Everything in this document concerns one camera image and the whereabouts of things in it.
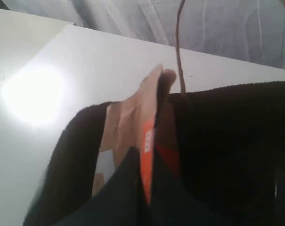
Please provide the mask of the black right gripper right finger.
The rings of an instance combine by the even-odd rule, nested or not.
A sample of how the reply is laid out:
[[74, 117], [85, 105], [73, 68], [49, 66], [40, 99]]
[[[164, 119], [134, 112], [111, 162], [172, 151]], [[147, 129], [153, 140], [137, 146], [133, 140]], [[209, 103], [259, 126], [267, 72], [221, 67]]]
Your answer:
[[154, 149], [150, 222], [153, 226], [226, 226], [227, 219], [193, 198]]

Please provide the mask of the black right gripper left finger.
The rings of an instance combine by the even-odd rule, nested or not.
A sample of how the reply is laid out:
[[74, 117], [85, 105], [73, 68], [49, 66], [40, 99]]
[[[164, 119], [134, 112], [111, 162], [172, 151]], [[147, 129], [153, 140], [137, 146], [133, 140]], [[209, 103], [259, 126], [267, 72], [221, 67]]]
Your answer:
[[141, 226], [142, 185], [139, 168], [139, 150], [130, 147], [104, 187], [56, 225]]

